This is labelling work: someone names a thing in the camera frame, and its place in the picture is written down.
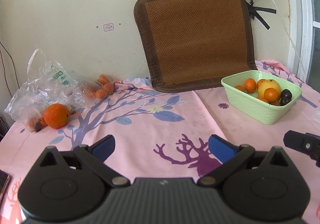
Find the woven mat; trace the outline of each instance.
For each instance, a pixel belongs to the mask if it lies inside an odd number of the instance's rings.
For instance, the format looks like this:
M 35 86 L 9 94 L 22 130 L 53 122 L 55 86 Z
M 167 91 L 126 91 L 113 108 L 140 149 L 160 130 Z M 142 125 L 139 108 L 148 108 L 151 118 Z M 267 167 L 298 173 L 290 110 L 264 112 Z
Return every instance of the woven mat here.
M 257 69 L 245 0 L 138 0 L 134 16 L 158 91 L 221 86 Z

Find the clear plastic bag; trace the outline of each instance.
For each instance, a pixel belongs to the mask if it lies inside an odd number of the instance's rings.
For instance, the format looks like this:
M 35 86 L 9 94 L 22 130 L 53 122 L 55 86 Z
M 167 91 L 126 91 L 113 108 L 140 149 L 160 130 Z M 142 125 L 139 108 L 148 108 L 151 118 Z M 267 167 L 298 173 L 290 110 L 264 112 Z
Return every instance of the clear plastic bag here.
M 66 72 L 40 49 L 35 50 L 28 62 L 27 76 L 27 82 L 17 90 L 4 112 L 31 132 L 46 126 L 42 115 L 49 105 L 64 104 L 72 114 L 76 108 L 91 107 L 114 90 L 106 76 L 94 81 Z

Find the pink bedsheet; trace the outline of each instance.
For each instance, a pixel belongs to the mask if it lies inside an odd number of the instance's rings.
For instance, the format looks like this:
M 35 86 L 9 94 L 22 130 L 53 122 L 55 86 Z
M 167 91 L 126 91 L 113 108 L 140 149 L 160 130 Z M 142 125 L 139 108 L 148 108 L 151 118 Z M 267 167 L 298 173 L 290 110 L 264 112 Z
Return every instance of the pink bedsheet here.
M 270 126 L 229 105 L 222 87 L 169 94 L 154 91 L 148 80 L 139 78 L 116 82 L 116 93 L 91 109 L 79 110 L 63 129 L 47 127 L 38 133 L 29 133 L 22 124 L 15 123 L 0 142 L 0 169 L 13 179 L 0 209 L 0 224 L 22 222 L 17 190 L 49 144 L 59 150 L 70 150 L 112 134 L 116 149 L 105 163 L 131 181 L 135 177 L 190 176 L 197 180 L 220 165 L 207 148 L 211 134 L 237 145 L 249 143 L 257 150 L 283 146 L 282 139 L 288 130 L 317 134 L 320 94 L 276 61 L 257 62 L 257 66 L 303 89 L 292 109 Z M 304 219 L 308 223 L 320 223 L 320 170 L 308 156 L 291 149 L 286 151 L 311 189 Z

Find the smartphone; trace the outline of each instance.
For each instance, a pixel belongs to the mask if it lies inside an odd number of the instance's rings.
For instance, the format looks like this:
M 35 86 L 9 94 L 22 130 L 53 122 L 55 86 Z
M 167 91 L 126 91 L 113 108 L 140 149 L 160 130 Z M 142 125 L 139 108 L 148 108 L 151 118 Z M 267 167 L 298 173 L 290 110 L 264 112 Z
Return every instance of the smartphone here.
M 10 182 L 10 175 L 0 170 L 0 205 L 9 182 Z

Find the brown cushion border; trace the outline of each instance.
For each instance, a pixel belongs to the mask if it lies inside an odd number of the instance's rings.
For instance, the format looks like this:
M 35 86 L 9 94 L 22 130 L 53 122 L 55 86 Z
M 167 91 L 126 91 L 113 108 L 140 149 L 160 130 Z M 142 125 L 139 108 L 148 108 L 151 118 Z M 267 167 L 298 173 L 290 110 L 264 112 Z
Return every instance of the brown cushion border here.
M 212 88 L 218 87 L 221 85 L 221 77 L 212 78 L 212 79 L 203 79 L 196 80 L 193 82 L 176 84 L 173 86 L 164 86 L 161 71 L 159 67 L 158 58 L 156 56 L 155 44 L 152 37 L 152 32 L 148 20 L 148 15 L 145 7 L 146 2 L 151 2 L 156 0 L 138 0 L 134 6 L 133 14 L 136 21 L 143 49 L 145 51 L 149 72 L 151 76 L 151 82 L 155 90 L 174 93 L 182 91 L 190 91 L 196 89 Z M 252 27 L 248 8 L 245 0 L 241 0 L 243 16 L 244 16 L 244 25 L 247 36 L 247 64 L 250 69 L 257 70 L 254 60 L 254 47 L 253 47 L 253 36 L 252 36 Z

